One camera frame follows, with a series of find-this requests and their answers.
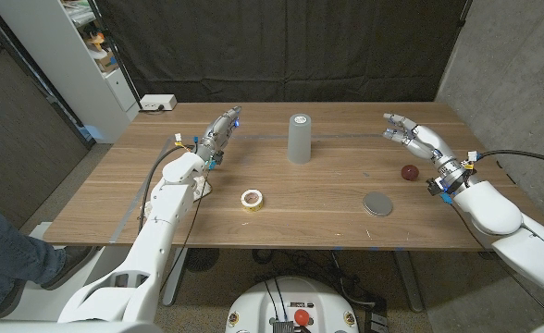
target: shoe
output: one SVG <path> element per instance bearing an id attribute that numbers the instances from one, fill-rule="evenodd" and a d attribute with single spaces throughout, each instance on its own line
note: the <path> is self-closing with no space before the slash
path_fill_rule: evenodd
<path id="1" fill-rule="evenodd" d="M 67 246 L 65 248 L 65 264 L 56 276 L 41 285 L 45 290 L 55 290 L 62 286 L 81 269 L 99 250 L 95 246 Z"/>
<path id="2" fill-rule="evenodd" d="M 25 289 L 24 280 L 16 279 L 13 282 L 13 289 L 7 294 L 5 299 L 0 303 L 0 318 L 9 315 L 15 310 L 19 301 L 21 300 L 21 294 Z"/>

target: gray cylinder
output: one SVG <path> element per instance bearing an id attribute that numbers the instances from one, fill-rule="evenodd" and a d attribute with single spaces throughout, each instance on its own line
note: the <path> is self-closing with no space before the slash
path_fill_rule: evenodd
<path id="1" fill-rule="evenodd" d="M 311 159 L 311 117 L 306 114 L 291 116 L 287 157 L 296 164 L 305 164 Z"/>

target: red ball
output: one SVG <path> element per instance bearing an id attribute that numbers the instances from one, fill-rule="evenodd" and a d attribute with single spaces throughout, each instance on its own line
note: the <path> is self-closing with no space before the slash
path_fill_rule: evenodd
<path id="1" fill-rule="evenodd" d="M 418 179 L 418 175 L 420 175 L 420 170 L 416 166 L 407 165 L 402 167 L 402 178 L 412 181 Z"/>
<path id="2" fill-rule="evenodd" d="M 303 309 L 297 310 L 294 313 L 294 321 L 300 326 L 307 326 L 307 323 L 309 323 L 309 313 Z"/>

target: jeans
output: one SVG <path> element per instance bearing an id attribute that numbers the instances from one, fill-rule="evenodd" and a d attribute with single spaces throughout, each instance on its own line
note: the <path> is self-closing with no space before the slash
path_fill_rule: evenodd
<path id="1" fill-rule="evenodd" d="M 0 214 L 0 304 L 16 279 L 48 282 L 62 269 L 65 257 L 64 250 L 22 235 Z"/>

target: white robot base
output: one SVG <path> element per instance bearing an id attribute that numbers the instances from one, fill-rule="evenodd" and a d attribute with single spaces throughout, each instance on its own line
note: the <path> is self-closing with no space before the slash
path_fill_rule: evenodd
<path id="1" fill-rule="evenodd" d="M 309 317 L 304 327 L 312 333 L 359 331 L 352 307 L 332 288 L 307 277 L 276 277 L 249 288 L 233 303 L 225 332 L 293 332 L 303 321 L 303 311 Z M 275 331 L 277 314 L 278 321 L 293 322 L 293 327 Z"/>

